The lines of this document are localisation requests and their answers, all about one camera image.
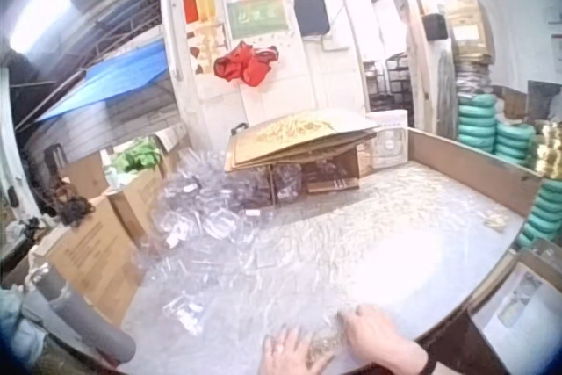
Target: gold roll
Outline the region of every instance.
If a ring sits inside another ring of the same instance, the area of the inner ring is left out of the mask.
[[[536,145],[544,145],[550,149],[562,151],[562,140],[546,138],[544,135],[535,135],[535,138],[530,142],[530,147],[533,148]]]
[[[562,180],[562,165],[553,165],[545,160],[530,158],[527,167],[538,173],[541,177]]]
[[[562,141],[562,123],[550,122],[549,120],[536,120],[535,129],[539,135],[549,140]]]
[[[545,145],[539,144],[531,146],[531,148],[529,148],[529,154],[531,158],[543,160],[552,166],[558,167],[562,165],[562,151],[558,151],[557,149],[548,148]]]

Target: white box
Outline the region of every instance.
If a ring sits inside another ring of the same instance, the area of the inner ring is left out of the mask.
[[[377,137],[371,141],[371,166],[384,169],[407,162],[407,111],[367,113],[378,123]]]

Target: green plant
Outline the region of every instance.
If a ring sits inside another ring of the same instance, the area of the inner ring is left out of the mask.
[[[113,161],[113,166],[117,170],[129,173],[153,169],[161,159],[162,156],[156,144],[152,140],[144,138],[119,154]]]

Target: gray pipe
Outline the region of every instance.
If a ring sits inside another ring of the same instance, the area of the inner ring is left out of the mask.
[[[92,309],[53,265],[46,263],[35,270],[32,281],[53,311],[82,337],[85,344],[120,363],[134,357],[136,344],[133,338]]]

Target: person's arm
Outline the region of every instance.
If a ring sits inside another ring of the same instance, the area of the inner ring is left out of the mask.
[[[396,375],[419,375],[428,364],[428,353],[401,336],[393,323],[373,306],[361,305],[355,312],[340,312],[351,351],[366,363],[384,366]],[[433,375],[457,372],[436,364]]]

